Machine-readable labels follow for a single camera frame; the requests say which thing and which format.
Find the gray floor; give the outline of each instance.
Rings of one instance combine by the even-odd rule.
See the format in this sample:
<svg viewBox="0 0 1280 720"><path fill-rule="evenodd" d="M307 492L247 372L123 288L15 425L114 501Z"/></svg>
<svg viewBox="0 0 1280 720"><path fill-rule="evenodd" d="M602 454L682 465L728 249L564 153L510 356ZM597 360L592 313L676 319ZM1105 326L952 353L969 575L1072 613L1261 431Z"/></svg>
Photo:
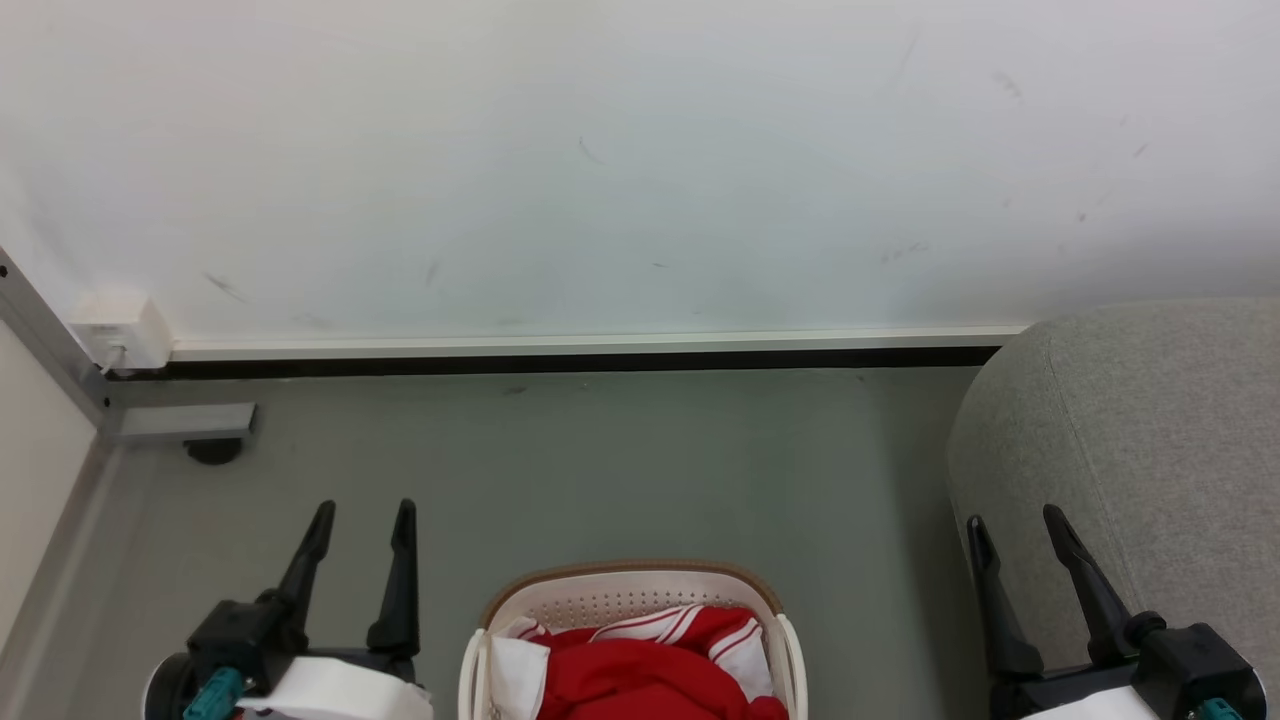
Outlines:
<svg viewBox="0 0 1280 720"><path fill-rule="evenodd" d="M620 557L741 564L774 585L812 717L983 716L980 637L945 489L973 369L472 375L133 386L142 404L255 400L236 462L178 447L120 469L145 505L72 717L133 717L151 667L223 597L283 571L337 500L308 632L360 644L397 502L419 506L419 678L453 717L458 665L506 582Z"/></svg>

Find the gray ottoman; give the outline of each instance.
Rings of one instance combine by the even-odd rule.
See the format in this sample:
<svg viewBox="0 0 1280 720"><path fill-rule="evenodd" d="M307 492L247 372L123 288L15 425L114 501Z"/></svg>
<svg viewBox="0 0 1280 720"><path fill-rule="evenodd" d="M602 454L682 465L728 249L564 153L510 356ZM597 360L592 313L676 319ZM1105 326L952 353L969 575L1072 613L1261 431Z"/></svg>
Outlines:
<svg viewBox="0 0 1280 720"><path fill-rule="evenodd" d="M1041 323L974 380L948 456L956 518L986 519L1047 667L1088 661L1053 502L1130 612L1208 623L1280 683L1280 300Z"/></svg>

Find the white electrical box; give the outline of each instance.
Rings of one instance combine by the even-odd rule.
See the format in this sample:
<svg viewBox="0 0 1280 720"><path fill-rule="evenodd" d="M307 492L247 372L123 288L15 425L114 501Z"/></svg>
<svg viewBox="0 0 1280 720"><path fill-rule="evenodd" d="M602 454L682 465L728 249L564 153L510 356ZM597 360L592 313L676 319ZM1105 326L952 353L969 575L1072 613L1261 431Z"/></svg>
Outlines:
<svg viewBox="0 0 1280 720"><path fill-rule="evenodd" d="M142 293L96 293L68 325L90 357L111 370L164 368L173 351L169 325Z"/></svg>

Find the laundry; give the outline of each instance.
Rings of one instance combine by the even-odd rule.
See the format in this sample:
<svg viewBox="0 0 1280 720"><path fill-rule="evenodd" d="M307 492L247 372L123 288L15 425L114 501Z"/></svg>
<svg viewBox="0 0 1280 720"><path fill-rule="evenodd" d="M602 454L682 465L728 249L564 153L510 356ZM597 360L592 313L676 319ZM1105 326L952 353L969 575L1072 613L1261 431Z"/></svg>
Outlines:
<svg viewBox="0 0 1280 720"><path fill-rule="evenodd" d="M556 632L494 633L490 694L504 720L787 720L755 615L686 605Z"/></svg>

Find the white wall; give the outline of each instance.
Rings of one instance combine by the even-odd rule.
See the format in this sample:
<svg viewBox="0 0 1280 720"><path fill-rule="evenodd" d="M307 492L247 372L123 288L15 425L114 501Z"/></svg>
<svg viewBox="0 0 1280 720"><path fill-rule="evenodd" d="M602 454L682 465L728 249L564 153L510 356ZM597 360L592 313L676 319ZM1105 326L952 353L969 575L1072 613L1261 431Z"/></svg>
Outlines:
<svg viewBox="0 0 1280 720"><path fill-rule="evenodd" d="M0 322L0 648L95 434Z"/></svg>
<svg viewBox="0 0 1280 720"><path fill-rule="evenodd" d="M187 341L1280 292L1266 0L8 0L0 229Z"/></svg>

